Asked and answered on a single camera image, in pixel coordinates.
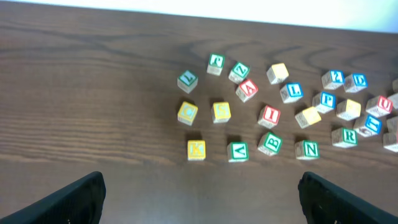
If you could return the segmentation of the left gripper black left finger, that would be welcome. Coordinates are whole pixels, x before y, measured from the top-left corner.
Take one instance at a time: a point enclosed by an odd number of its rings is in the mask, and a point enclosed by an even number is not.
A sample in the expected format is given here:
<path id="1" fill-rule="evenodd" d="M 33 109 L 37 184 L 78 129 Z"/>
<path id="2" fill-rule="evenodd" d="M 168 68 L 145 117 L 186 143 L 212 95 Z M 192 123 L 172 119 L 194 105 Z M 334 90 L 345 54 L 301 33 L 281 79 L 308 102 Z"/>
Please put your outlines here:
<path id="1" fill-rule="evenodd" d="M 1 224 L 98 224 L 106 187 L 101 172 L 92 172 L 11 215 Z"/>

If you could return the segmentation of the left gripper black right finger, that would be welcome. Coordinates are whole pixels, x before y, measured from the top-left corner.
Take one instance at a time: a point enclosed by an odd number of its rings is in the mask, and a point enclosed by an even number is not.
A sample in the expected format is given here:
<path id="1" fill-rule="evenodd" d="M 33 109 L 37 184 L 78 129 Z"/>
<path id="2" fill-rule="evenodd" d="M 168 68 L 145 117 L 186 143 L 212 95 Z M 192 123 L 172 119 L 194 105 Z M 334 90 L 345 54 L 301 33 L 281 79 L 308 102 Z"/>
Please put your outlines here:
<path id="1" fill-rule="evenodd" d="M 396 216 L 313 172 L 304 172 L 298 192 L 308 224 L 397 224 Z"/>

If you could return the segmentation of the green N wooden block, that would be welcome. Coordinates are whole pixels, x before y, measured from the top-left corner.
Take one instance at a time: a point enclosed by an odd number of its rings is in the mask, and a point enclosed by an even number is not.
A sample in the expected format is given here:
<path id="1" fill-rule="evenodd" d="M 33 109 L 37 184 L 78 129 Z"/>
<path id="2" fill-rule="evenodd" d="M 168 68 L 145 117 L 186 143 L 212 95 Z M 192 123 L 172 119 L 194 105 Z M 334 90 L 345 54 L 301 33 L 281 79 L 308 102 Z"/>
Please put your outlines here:
<path id="1" fill-rule="evenodd" d="M 318 143 L 315 141 L 303 140 L 294 144 L 295 156 L 298 160 L 314 160 L 320 158 Z"/>

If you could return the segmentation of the green B wooden block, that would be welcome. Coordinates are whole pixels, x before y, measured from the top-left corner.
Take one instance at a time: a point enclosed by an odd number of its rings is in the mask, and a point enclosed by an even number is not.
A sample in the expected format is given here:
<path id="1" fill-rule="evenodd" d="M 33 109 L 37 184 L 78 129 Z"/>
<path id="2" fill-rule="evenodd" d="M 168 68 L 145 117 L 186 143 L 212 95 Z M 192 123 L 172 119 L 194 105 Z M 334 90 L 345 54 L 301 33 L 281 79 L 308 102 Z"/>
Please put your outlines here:
<path id="1" fill-rule="evenodd" d="M 283 140 L 272 132 L 264 134 L 257 145 L 257 149 L 268 156 L 277 155 L 282 147 Z"/>

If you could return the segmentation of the yellow Q wooden block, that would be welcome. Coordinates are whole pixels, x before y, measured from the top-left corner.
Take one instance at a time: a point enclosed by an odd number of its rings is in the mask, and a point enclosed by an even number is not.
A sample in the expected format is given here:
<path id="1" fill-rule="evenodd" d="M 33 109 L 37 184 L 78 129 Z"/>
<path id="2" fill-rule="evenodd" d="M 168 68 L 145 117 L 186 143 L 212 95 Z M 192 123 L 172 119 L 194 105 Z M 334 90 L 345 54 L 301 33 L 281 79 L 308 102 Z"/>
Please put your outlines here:
<path id="1" fill-rule="evenodd" d="M 295 119 L 302 129 L 305 129 L 322 120 L 321 116 L 318 113 L 318 110 L 313 106 L 297 113 L 295 115 Z"/>

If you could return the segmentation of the blue E wooden block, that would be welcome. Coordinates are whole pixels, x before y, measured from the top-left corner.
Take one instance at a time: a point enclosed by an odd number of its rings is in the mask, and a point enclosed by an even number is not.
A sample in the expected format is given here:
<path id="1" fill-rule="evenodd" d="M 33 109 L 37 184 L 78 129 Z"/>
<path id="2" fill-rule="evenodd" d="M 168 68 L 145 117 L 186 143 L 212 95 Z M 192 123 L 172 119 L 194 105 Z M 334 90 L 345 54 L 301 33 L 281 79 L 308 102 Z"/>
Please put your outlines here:
<path id="1" fill-rule="evenodd" d="M 362 137 L 371 137 L 380 134 L 382 121 L 373 115 L 366 115 L 354 122 L 353 129 Z"/>

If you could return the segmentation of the yellow G wooden block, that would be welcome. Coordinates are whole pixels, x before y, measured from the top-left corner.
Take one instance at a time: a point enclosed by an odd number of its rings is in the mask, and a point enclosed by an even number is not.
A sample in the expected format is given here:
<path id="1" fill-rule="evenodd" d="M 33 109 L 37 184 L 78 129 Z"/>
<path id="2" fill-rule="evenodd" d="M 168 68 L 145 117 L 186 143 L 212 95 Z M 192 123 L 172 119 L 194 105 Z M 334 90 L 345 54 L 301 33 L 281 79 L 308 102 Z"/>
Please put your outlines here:
<path id="1" fill-rule="evenodd" d="M 336 116 L 345 121 L 351 121 L 361 116 L 361 104 L 347 99 L 336 106 Z"/>

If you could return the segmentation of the green V wooden block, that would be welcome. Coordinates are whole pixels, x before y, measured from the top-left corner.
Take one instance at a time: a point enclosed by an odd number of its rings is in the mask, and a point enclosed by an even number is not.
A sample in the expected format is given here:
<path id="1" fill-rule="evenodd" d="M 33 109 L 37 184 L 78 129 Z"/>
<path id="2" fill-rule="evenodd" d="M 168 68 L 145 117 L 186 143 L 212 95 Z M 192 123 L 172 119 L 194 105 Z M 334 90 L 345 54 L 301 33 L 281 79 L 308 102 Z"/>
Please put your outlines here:
<path id="1" fill-rule="evenodd" d="M 245 162 L 249 159 L 246 142 L 231 142 L 227 146 L 228 162 Z"/>

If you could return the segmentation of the blue P wooden block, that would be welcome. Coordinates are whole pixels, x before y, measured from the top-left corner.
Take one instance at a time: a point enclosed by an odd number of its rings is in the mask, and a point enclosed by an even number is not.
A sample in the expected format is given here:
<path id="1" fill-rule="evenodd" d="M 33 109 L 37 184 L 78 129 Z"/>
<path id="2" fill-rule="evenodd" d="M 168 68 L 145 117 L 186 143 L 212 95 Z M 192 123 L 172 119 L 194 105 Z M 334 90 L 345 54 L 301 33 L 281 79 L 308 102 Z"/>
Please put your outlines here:
<path id="1" fill-rule="evenodd" d="M 331 112 L 336 107 L 336 96 L 331 93 L 321 91 L 313 97 L 312 106 L 321 114 Z"/>

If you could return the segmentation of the red I wooden block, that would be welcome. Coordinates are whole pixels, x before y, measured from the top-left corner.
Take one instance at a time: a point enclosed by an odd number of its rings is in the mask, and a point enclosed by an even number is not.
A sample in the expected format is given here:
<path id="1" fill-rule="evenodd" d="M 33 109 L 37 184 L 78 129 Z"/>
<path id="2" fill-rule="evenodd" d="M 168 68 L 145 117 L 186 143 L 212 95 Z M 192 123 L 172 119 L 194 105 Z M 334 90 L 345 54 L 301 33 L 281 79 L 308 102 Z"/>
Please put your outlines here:
<path id="1" fill-rule="evenodd" d="M 267 129 L 277 126 L 280 118 L 280 111 L 266 105 L 260 112 L 257 123 Z"/>

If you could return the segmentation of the red U wooden block upper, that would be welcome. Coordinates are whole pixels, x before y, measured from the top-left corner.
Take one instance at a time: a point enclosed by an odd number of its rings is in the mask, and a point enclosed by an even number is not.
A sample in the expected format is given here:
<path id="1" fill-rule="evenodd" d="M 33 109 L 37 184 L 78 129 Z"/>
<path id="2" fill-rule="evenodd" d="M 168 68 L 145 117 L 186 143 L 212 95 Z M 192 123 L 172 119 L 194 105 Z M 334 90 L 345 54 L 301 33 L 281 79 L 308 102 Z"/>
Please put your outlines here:
<path id="1" fill-rule="evenodd" d="M 368 114 L 380 118 L 391 113 L 393 109 L 393 103 L 385 96 L 379 95 L 368 100 L 365 108 L 365 112 Z"/>

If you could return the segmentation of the blue L wooden block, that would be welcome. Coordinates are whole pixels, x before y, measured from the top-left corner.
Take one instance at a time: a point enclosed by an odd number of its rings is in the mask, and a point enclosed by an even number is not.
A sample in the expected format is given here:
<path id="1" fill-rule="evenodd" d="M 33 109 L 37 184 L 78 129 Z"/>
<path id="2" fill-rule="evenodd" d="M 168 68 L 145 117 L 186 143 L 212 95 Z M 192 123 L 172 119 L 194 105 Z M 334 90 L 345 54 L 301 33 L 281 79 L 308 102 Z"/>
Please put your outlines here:
<path id="1" fill-rule="evenodd" d="M 303 97 L 302 86 L 299 82 L 286 83 L 280 89 L 280 95 L 283 103 L 294 103 Z"/>

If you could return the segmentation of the blue 2 wooden block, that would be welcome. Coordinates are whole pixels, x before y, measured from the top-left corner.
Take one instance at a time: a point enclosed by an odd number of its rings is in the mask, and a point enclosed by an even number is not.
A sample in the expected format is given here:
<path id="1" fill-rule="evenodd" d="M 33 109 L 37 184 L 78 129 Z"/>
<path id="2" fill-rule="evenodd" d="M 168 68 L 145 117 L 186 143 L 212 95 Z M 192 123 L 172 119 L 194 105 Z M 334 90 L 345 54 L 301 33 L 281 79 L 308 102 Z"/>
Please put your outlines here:
<path id="1" fill-rule="evenodd" d="M 341 70 L 329 70 L 321 77 L 323 88 L 335 90 L 345 84 L 345 77 Z"/>

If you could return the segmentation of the blue D wooden block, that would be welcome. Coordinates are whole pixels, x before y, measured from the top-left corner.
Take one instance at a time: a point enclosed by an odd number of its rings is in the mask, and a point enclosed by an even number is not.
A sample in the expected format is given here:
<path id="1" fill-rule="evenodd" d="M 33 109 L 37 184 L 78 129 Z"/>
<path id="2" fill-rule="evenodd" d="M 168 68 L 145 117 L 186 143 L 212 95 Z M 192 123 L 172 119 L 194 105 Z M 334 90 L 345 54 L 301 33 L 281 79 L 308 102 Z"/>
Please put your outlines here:
<path id="1" fill-rule="evenodd" d="M 352 73 L 345 78 L 344 90 L 346 93 L 357 93 L 368 87 L 368 81 L 363 73 Z"/>

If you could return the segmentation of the yellow K wooden block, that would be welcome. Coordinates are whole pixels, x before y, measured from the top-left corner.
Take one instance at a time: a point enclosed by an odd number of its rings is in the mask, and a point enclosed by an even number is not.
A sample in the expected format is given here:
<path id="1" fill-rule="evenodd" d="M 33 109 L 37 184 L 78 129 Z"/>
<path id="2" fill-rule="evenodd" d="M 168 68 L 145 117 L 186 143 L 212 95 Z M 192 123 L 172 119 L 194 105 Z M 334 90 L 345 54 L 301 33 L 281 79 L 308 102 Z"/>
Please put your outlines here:
<path id="1" fill-rule="evenodd" d="M 203 161 L 206 158 L 206 144 L 204 140 L 189 140 L 187 142 L 187 159 L 189 161 Z"/>

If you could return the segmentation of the yellow S wooden block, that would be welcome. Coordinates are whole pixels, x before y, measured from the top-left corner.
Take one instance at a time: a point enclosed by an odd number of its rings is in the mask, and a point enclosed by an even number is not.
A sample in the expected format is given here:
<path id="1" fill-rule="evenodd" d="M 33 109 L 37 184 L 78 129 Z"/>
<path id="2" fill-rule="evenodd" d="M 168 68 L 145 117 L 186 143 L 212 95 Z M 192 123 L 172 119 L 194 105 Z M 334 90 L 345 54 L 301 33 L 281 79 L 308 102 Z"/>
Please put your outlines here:
<path id="1" fill-rule="evenodd" d="M 229 103 L 226 101 L 213 103 L 211 115 L 214 123 L 227 123 L 231 118 Z"/>

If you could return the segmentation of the red A wooden block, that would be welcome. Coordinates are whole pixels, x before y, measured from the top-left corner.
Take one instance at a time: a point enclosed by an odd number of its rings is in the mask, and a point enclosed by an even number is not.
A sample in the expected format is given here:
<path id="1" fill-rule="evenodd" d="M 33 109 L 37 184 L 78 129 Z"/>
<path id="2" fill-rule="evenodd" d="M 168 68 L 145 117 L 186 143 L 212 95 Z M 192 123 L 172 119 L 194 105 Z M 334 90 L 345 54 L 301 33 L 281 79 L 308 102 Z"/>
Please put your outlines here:
<path id="1" fill-rule="evenodd" d="M 257 85 L 251 79 L 246 79 L 238 85 L 236 94 L 238 98 L 245 103 L 250 100 L 258 90 Z"/>

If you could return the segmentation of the yellow 6 wooden block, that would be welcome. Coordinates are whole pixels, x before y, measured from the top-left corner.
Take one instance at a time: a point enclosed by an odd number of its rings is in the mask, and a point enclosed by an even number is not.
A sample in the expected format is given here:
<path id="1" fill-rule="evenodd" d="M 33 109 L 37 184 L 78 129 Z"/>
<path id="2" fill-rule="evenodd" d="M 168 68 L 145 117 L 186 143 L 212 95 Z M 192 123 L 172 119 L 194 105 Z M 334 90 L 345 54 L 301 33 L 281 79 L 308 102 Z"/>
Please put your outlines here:
<path id="1" fill-rule="evenodd" d="M 266 74 L 271 85 L 280 84 L 289 77 L 289 72 L 284 63 L 271 65 Z"/>

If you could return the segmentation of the yellow C wooden block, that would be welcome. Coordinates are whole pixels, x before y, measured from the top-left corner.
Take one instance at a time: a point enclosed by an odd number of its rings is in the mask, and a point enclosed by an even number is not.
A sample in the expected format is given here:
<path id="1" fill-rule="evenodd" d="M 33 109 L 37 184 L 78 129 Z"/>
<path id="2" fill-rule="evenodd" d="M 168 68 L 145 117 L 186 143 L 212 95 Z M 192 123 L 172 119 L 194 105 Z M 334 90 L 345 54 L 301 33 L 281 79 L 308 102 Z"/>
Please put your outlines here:
<path id="1" fill-rule="evenodd" d="M 196 118 L 198 107 L 184 101 L 177 113 L 177 120 L 191 126 Z"/>

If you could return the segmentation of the green Z wooden block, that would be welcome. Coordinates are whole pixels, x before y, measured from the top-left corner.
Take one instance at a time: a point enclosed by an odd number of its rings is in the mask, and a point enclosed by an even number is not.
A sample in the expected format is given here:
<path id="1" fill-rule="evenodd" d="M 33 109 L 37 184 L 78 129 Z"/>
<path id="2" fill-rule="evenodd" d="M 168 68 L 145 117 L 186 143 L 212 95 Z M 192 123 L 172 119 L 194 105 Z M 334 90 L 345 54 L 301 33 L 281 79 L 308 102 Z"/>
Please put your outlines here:
<path id="1" fill-rule="evenodd" d="M 242 62 L 236 62 L 234 67 L 231 69 L 228 78 L 235 84 L 243 82 L 250 72 L 250 67 L 243 64 Z"/>

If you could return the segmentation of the green 7 wooden block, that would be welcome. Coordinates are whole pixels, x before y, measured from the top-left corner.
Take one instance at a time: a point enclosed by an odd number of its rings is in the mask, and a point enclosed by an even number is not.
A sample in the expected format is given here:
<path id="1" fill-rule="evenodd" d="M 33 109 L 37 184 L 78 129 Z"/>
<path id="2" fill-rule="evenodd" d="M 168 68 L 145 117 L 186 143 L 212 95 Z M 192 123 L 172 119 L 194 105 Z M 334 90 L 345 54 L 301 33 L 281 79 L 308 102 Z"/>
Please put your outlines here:
<path id="1" fill-rule="evenodd" d="M 177 86 L 185 93 L 190 93 L 198 84 L 198 77 L 191 71 L 184 71 L 177 78 Z"/>

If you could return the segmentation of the green J wooden block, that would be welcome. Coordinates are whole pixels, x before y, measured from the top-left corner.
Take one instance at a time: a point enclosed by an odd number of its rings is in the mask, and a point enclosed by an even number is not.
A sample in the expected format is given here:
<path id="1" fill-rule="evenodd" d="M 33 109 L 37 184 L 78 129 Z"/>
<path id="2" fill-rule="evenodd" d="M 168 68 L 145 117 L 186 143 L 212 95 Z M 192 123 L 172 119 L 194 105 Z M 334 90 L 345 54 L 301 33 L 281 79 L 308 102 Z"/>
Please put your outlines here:
<path id="1" fill-rule="evenodd" d="M 206 72 L 211 75 L 220 76 L 224 67 L 224 55 L 211 53 Z"/>

